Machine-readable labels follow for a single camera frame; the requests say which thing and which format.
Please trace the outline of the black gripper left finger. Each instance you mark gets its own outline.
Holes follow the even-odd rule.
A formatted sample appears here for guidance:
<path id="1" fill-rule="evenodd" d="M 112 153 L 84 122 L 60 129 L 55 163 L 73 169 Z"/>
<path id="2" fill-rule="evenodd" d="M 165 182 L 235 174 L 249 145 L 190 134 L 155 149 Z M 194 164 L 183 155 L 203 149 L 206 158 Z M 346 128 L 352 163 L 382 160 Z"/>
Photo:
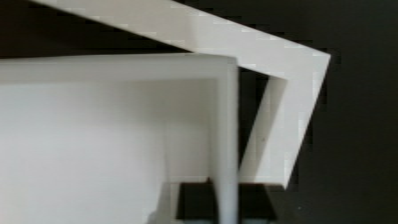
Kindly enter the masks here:
<path id="1" fill-rule="evenodd" d="M 211 180 L 179 184 L 176 219 L 183 224 L 219 224 L 219 202 Z"/>

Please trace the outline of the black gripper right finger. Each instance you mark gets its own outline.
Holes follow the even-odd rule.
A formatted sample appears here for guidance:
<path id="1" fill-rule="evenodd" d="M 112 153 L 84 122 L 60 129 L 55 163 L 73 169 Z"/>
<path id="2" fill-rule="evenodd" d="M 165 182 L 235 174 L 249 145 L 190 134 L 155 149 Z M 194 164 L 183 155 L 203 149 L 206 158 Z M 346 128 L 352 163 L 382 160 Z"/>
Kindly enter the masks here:
<path id="1" fill-rule="evenodd" d="M 238 186 L 238 218 L 240 224 L 270 224 L 277 219 L 263 184 Z"/>

